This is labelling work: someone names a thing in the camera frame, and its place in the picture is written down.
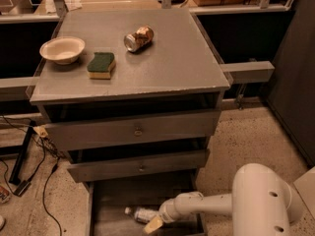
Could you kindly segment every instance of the gray tabletop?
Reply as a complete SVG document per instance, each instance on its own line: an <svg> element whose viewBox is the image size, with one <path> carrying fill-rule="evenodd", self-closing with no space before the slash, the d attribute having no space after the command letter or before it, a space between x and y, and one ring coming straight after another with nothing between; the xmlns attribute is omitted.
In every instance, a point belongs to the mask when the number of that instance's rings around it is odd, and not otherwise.
<svg viewBox="0 0 315 236"><path fill-rule="evenodd" d="M140 53L127 51L126 34L148 25L153 43ZM80 102L223 91L229 84L186 9L69 12L59 36L86 42L79 60L71 65L47 61L31 97L32 104ZM87 66L97 51L113 52L116 67L110 80L92 80Z"/></svg>

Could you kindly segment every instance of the drawer handle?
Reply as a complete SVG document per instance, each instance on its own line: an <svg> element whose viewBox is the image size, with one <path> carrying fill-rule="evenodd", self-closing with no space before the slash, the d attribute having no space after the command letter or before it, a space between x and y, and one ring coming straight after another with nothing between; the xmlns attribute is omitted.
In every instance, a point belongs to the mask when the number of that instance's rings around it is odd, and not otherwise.
<svg viewBox="0 0 315 236"><path fill-rule="evenodd" d="M137 127L135 130L135 136L136 137L141 137L142 136L142 130L140 127Z"/></svg>
<svg viewBox="0 0 315 236"><path fill-rule="evenodd" d="M144 165L139 166L139 172L145 172L145 166Z"/></svg>

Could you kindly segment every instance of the floor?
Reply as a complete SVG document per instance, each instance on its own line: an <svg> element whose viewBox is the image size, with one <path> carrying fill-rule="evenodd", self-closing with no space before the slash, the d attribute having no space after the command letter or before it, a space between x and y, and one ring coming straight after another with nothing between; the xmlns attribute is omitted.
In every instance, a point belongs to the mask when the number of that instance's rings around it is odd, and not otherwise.
<svg viewBox="0 0 315 236"><path fill-rule="evenodd" d="M264 104L245 103L244 109L238 110L232 102L225 102L222 109L216 133L210 142L210 157L196 182L198 190L205 196L229 193L234 174L246 163L262 163L290 185L309 170L282 126ZM0 131L2 144L5 141L18 143L23 135L18 130ZM41 147L32 141L21 169L22 180L32 175L42 157ZM9 178L15 158L4 161L9 166ZM42 203L44 185L55 162L56 159L48 153L26 192L21 197L12 196L9 202L0 204L0 214L7 220L0 235L59 235L56 221L45 212ZM60 222L62 235L84 236L88 192L83 184L72 180L66 170L68 164L66 159L59 161L59 167L46 186L44 200L48 211ZM0 162L0 185L7 188L3 178L5 170L5 165ZM204 221L209 236L232 235L229 217L205 214ZM307 235L315 235L315 221L305 208L302 219L291 226L291 236Z"/></svg>

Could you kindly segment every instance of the soda can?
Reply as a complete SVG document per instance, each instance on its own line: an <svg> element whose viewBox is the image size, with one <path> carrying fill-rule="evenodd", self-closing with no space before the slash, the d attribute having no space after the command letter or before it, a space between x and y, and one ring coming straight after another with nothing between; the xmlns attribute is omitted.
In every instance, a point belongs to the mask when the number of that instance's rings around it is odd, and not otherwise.
<svg viewBox="0 0 315 236"><path fill-rule="evenodd" d="M0 185L0 203L7 203L10 197L10 192Z"/></svg>
<svg viewBox="0 0 315 236"><path fill-rule="evenodd" d="M154 31L150 27L141 27L136 32L126 35L124 43L128 51L136 52L139 48L150 43L154 35Z"/></svg>

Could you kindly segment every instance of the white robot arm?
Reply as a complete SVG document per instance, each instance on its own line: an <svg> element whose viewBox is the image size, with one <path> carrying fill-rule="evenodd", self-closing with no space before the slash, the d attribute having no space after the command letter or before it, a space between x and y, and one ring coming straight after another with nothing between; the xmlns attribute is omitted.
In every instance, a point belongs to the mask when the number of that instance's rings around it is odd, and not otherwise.
<svg viewBox="0 0 315 236"><path fill-rule="evenodd" d="M164 223L198 212L231 215L233 236L289 236L289 225L300 219L303 205L296 191L273 170L252 163L237 171L231 194L180 194L161 205L159 216L144 231L150 233Z"/></svg>

